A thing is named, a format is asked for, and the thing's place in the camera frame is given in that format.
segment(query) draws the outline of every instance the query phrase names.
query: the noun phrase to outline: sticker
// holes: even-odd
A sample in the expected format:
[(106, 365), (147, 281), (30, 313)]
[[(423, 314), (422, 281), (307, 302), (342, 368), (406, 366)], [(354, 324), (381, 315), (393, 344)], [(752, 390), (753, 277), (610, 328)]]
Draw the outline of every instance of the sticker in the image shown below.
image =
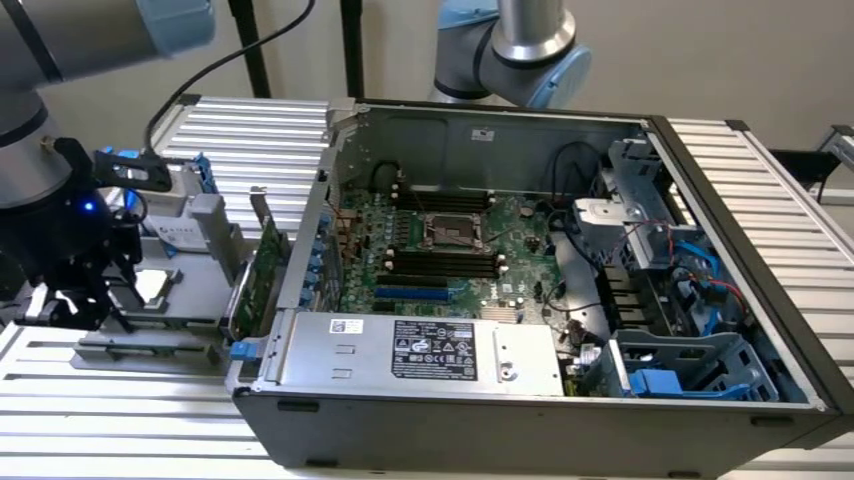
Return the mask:
[(478, 381), (473, 323), (395, 320), (391, 373), (398, 378)]
[(361, 335), (363, 328), (365, 320), (361, 318), (334, 318), (330, 322), (330, 333)]
[(477, 142), (491, 142), (493, 140), (495, 140), (495, 131), (487, 130), (486, 128), (475, 128), (471, 131), (471, 139)]

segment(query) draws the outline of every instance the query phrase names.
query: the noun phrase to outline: warning label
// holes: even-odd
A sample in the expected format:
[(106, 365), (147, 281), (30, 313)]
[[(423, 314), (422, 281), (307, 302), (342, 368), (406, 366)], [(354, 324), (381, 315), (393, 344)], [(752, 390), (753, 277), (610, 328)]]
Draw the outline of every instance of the warning label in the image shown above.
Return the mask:
[(397, 320), (394, 342), (395, 377), (478, 380), (474, 324)]

